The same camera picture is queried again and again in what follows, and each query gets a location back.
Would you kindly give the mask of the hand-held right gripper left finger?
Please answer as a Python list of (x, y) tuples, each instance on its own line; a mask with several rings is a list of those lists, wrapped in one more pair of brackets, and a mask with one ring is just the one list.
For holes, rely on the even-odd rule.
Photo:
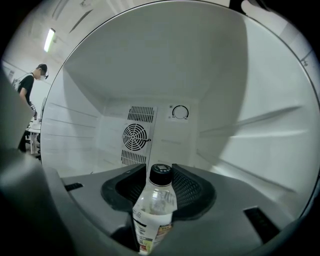
[(137, 256), (138, 245), (132, 220), (132, 202), (112, 184), (111, 202), (102, 196), (105, 182), (125, 179), (145, 164), (134, 164), (94, 174), (61, 178), (46, 169), (46, 181), (58, 215), (71, 239), (76, 256)]

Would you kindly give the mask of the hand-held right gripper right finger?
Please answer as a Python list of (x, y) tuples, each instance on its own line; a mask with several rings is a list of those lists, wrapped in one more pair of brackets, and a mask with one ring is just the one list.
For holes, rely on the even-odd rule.
[(300, 217), (236, 178), (173, 164), (178, 208), (154, 256), (271, 256)]

